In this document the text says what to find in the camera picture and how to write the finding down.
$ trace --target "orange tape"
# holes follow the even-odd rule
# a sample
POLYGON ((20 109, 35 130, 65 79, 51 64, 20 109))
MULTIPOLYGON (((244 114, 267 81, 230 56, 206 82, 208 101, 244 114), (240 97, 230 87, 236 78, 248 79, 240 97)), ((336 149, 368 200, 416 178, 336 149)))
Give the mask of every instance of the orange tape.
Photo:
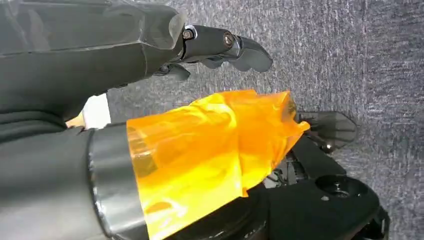
POLYGON ((212 94, 127 122, 129 150, 151 240, 161 240, 247 196, 309 128, 289 92, 212 94))

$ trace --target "metal screw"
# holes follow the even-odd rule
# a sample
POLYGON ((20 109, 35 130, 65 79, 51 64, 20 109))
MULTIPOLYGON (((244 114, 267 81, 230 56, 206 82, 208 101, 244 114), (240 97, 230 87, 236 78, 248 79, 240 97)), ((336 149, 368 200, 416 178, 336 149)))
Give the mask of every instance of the metal screw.
POLYGON ((234 43, 233 35, 229 32, 224 33, 224 44, 227 47, 231 48, 233 46, 233 43, 234 43))
POLYGON ((187 30, 184 30, 182 32, 182 38, 185 39, 185 40, 190 40, 193 37, 194 37, 194 34, 193 34, 193 32, 191 30, 188 30, 187 29, 187 30))

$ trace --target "metal cylinder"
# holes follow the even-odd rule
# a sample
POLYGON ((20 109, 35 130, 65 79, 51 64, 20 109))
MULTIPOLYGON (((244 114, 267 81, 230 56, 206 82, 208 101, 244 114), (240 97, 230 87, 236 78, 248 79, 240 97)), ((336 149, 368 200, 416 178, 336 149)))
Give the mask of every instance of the metal cylinder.
POLYGON ((125 124, 94 133, 89 172, 95 206, 108 237, 148 240, 125 124))

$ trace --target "gray carpet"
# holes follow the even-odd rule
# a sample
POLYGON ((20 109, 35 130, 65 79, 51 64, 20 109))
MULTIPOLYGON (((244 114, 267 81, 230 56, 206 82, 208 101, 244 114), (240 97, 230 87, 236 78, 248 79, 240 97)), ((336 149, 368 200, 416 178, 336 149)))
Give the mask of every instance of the gray carpet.
POLYGON ((360 125, 336 151, 380 196, 390 239, 424 238, 424 3, 371 0, 175 0, 191 23, 260 42, 269 72, 189 65, 186 82, 153 77, 108 93, 114 122, 190 103, 214 92, 291 90, 303 110, 335 110, 360 125))

